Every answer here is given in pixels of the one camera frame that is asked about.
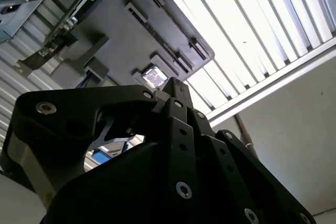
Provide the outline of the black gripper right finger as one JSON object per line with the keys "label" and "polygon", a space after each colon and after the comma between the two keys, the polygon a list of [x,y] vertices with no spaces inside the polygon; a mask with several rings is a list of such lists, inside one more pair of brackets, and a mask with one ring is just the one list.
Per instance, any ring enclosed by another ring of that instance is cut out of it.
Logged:
{"label": "black gripper right finger", "polygon": [[214,132],[181,84],[194,130],[198,186],[208,223],[315,223],[314,217],[228,130]]}

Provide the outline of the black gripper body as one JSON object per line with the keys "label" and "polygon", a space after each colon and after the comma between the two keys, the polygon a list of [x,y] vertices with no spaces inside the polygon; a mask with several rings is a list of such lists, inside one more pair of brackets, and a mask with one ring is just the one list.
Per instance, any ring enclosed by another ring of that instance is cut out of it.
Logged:
{"label": "black gripper body", "polygon": [[83,174],[52,201],[47,223],[242,223],[224,143],[144,143]]}

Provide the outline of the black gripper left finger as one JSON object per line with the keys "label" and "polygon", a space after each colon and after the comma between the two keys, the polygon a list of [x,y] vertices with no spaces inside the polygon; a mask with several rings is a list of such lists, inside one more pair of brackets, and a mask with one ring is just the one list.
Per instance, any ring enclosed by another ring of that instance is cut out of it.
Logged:
{"label": "black gripper left finger", "polygon": [[[193,141],[191,110],[188,87],[174,78],[159,93],[141,85],[28,92],[16,100],[1,167],[43,201],[60,190],[121,186],[147,176],[164,144]],[[85,171],[87,151],[135,134],[145,141]]]}

